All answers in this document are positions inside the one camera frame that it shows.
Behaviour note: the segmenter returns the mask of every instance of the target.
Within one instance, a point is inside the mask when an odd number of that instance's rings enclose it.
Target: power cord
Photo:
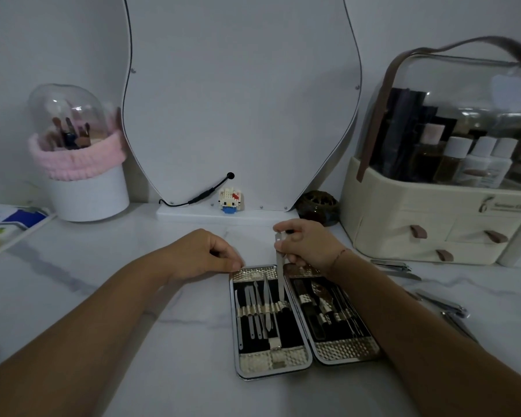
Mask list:
[[[188,201],[186,203],[169,204],[169,203],[166,203],[164,199],[160,199],[158,201],[158,204],[164,203],[166,206],[169,206],[170,208],[177,208],[178,206],[185,206],[187,204],[193,204],[193,203],[200,202],[201,200],[206,199],[207,197],[209,197],[217,188],[219,188],[227,180],[233,180],[235,176],[236,175],[233,172],[229,172],[228,174],[226,174],[226,177],[222,181],[220,181],[218,184],[216,184],[216,186],[211,187],[208,190],[205,190],[199,196],[192,198],[190,201]]]

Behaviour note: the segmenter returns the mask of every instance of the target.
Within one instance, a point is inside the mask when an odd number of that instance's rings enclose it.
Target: person's left hand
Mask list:
[[[170,279],[185,280],[205,272],[234,272],[244,266],[243,259],[226,240],[203,229],[190,232],[137,261],[163,284]]]

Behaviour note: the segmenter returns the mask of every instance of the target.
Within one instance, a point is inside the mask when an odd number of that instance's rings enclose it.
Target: white bottle cap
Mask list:
[[[471,151],[471,155],[475,155],[478,157],[487,158],[492,153],[494,146],[496,145],[496,138],[490,136],[482,136],[477,140],[477,144],[474,146]]]
[[[421,143],[423,145],[437,145],[440,142],[444,129],[445,125],[426,124],[423,134],[421,134]]]
[[[511,139],[510,137],[501,137],[498,139],[498,143],[496,143],[496,147],[492,151],[492,156],[498,158],[511,158],[515,146],[517,146],[517,141],[517,139]]]
[[[445,146],[444,156],[450,158],[458,158],[462,160],[467,156],[469,149],[471,149],[472,143],[472,139],[467,139],[466,137],[451,136],[448,139],[448,144]]]

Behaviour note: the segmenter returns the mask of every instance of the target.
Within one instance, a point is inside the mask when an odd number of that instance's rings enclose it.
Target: printed logo on organizer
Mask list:
[[[488,209],[491,211],[501,211],[501,212],[515,212],[521,213],[521,203],[501,203],[501,202],[493,202],[496,196],[487,196],[480,204],[478,211],[480,213],[486,212]]]

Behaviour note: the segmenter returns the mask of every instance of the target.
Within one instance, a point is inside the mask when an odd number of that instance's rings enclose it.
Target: open case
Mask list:
[[[278,269],[283,274],[283,299]],[[241,378],[303,370],[310,367],[313,355],[325,365],[381,356],[347,294],[311,267],[243,268],[230,274],[229,286],[236,371]]]

